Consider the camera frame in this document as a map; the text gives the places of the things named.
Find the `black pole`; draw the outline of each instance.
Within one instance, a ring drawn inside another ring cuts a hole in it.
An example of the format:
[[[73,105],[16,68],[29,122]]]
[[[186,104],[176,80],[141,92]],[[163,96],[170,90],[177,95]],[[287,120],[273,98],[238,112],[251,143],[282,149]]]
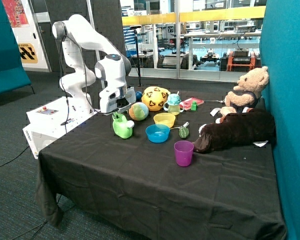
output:
[[[143,87],[141,84],[141,75],[140,75],[140,60],[139,60],[139,49],[138,49],[138,36],[137,36],[137,30],[134,29],[134,40],[135,40],[135,48],[136,48],[136,58],[138,61],[138,77],[139,77],[139,85],[138,87]]]

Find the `blue bowl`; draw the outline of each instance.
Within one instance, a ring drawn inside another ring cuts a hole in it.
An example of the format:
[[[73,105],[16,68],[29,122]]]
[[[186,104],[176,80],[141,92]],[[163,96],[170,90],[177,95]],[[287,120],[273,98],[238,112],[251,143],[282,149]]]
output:
[[[168,139],[170,128],[163,124],[153,124],[145,129],[145,133],[151,142],[158,144]]]

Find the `brown plush toy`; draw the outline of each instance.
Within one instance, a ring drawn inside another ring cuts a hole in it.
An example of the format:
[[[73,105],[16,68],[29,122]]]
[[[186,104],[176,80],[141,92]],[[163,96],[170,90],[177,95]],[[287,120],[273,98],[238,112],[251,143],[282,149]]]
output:
[[[229,113],[220,123],[210,123],[200,130],[193,142],[194,151],[212,152],[231,146],[270,141],[275,136],[275,119],[263,109],[249,108],[245,113]]]
[[[246,107],[254,108],[268,83],[267,66],[254,68],[241,76],[237,82],[238,86],[235,86],[234,91],[230,91],[224,99],[225,106],[220,110],[222,116],[229,113],[242,113]]]

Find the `glass wall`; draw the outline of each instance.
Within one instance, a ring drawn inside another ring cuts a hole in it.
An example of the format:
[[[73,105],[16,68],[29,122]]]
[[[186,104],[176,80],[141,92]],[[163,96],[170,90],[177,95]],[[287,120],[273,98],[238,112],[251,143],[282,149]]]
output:
[[[266,0],[120,2],[131,76],[234,82],[261,66]]]

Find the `purple cup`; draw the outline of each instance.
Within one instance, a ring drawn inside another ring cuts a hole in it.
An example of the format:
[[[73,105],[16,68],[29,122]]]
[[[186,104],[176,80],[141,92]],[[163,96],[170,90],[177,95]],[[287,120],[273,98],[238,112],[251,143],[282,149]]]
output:
[[[177,141],[174,144],[174,155],[176,163],[181,167],[187,167],[191,164],[194,145],[189,141]]]

